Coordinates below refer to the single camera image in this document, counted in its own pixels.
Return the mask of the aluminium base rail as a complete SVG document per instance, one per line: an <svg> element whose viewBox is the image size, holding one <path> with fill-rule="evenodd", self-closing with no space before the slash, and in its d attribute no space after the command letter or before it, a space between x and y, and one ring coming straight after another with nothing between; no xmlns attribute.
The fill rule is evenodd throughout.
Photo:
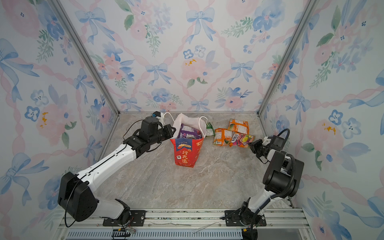
<svg viewBox="0 0 384 240"><path fill-rule="evenodd" d="M104 227L91 217L70 228L60 223L55 240L313 240L302 209L269 209L252 229L227 226L224 209L147 209L143 226Z"/></svg>

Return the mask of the green snack pack back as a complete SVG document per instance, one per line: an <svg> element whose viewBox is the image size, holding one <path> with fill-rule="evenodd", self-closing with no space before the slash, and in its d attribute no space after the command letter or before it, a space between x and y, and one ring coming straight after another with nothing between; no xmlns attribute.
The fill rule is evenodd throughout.
<svg viewBox="0 0 384 240"><path fill-rule="evenodd" d="M215 136L215 130L213 128L213 125L210 122L206 123L206 136Z"/></svg>

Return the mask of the red paper bag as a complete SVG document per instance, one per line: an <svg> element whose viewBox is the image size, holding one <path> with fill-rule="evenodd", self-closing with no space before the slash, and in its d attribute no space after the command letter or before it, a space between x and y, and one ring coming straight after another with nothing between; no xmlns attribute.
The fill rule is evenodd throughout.
<svg viewBox="0 0 384 240"><path fill-rule="evenodd" d="M176 129L174 136L170 139L174 147L175 164L181 167L193 168L198 160L200 151L206 137L206 124L208 118L201 116L199 118L187 117L184 114L178 114L173 117L170 113L164 113L161 116L162 124L170 124ZM178 135L183 126L198 130L202 137L200 139L179 138Z"/></svg>

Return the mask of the purple berries candy pack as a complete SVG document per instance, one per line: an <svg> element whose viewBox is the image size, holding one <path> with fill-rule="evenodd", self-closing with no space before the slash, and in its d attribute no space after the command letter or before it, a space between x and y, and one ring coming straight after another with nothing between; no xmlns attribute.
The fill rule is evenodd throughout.
<svg viewBox="0 0 384 240"><path fill-rule="evenodd" d="M200 130L181 124L177 138L199 140L203 138L203 135Z"/></svg>

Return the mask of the orange snack pack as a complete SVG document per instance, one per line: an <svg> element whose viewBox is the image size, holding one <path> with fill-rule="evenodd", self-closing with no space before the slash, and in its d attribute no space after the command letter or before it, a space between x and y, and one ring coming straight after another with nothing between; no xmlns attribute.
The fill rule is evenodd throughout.
<svg viewBox="0 0 384 240"><path fill-rule="evenodd" d="M230 119L228 131L240 133L240 134L249 134L249 123L243 120Z"/></svg>
<svg viewBox="0 0 384 240"><path fill-rule="evenodd" d="M233 132L227 129L216 129L213 144L215 146L228 146L232 140Z"/></svg>

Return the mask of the pink fruit candy pack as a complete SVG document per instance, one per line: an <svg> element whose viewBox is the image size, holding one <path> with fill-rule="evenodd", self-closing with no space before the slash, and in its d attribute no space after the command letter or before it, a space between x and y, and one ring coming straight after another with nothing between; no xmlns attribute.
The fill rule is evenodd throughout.
<svg viewBox="0 0 384 240"><path fill-rule="evenodd" d="M249 144L254 141L255 137L252 135L235 133L229 144L230 147L237 146L240 148L249 148Z"/></svg>

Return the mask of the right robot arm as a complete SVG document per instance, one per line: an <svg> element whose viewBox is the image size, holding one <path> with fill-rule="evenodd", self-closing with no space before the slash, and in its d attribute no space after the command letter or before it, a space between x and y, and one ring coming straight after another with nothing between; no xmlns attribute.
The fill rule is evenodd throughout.
<svg viewBox="0 0 384 240"><path fill-rule="evenodd" d="M269 165L263 177L263 191L249 198L240 208L242 225L252 227L270 204L297 193L304 163L283 151L287 141L288 136L272 136L249 144L256 157L266 159Z"/></svg>

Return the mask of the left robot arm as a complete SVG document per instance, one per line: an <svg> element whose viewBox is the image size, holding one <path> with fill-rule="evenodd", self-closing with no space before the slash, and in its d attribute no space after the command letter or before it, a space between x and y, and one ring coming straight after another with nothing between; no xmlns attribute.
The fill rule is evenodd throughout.
<svg viewBox="0 0 384 240"><path fill-rule="evenodd" d="M172 125L160 122L159 113L141 120L141 128L111 154L87 169L73 174L64 174L61 178L58 204L64 209L64 216L71 216L75 222L89 217L107 218L126 226L132 220L130 207L119 199L105 200L95 192L109 177L126 164L136 160L144 153L152 151L152 145L171 139L176 133Z"/></svg>

